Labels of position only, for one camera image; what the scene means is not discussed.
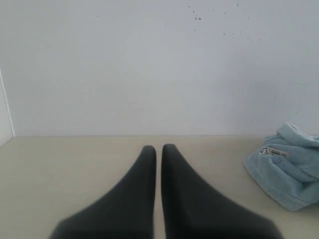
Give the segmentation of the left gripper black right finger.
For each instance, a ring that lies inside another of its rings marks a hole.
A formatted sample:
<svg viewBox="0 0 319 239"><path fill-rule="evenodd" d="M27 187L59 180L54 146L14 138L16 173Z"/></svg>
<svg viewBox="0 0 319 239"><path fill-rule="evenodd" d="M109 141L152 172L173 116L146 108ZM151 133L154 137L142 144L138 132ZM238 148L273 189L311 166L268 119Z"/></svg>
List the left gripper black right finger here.
<svg viewBox="0 0 319 239"><path fill-rule="evenodd" d="M173 144L162 148L161 197L168 239L254 239L252 214L206 183Z"/></svg>

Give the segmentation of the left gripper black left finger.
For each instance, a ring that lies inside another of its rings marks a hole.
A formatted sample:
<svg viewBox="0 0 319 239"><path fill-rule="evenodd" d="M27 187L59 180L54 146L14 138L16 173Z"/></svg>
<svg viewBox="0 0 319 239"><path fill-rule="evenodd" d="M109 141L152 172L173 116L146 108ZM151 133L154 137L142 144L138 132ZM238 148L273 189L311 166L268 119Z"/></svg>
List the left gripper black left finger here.
<svg viewBox="0 0 319 239"><path fill-rule="evenodd" d="M62 220L52 239L152 239L157 155L142 148L125 176L95 203Z"/></svg>

